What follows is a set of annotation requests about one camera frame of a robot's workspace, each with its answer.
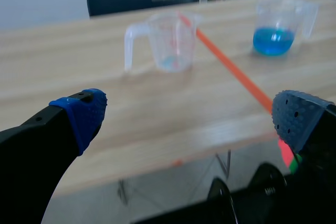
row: plastic measuring cup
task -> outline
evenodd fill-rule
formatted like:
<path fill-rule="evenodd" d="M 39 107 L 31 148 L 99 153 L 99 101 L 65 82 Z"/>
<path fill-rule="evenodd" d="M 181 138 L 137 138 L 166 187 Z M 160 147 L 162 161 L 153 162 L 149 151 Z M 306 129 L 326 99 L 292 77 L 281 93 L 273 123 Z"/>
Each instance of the plastic measuring cup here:
<path fill-rule="evenodd" d="M 181 18 L 187 18 L 188 24 Z M 157 14 L 143 23 L 131 25 L 125 33 L 125 70 L 132 68 L 133 41 L 147 35 L 155 63 L 166 72 L 180 72 L 189 68 L 195 54 L 196 27 L 201 16 L 171 12 Z"/>
<path fill-rule="evenodd" d="M 253 37 L 256 51 L 268 56 L 287 52 L 299 29 L 308 39 L 314 28 L 319 6 L 301 0 L 263 1 L 257 6 Z"/>

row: measuring cup with blue liquid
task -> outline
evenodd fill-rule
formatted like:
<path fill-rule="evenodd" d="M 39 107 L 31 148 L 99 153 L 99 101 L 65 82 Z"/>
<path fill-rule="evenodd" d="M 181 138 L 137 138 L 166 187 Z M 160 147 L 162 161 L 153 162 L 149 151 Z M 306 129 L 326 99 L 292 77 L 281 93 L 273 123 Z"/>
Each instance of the measuring cup with blue liquid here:
<path fill-rule="evenodd" d="M 132 68 L 133 41 L 140 36 L 149 37 L 154 61 L 159 69 L 181 72 L 189 68 L 195 54 L 197 25 L 201 20 L 200 15 L 170 12 L 132 24 L 125 33 L 125 70 Z"/>
<path fill-rule="evenodd" d="M 263 1 L 257 6 L 254 49 L 266 56 L 286 53 L 298 32 L 308 39 L 314 28 L 318 5 L 301 0 Z"/>

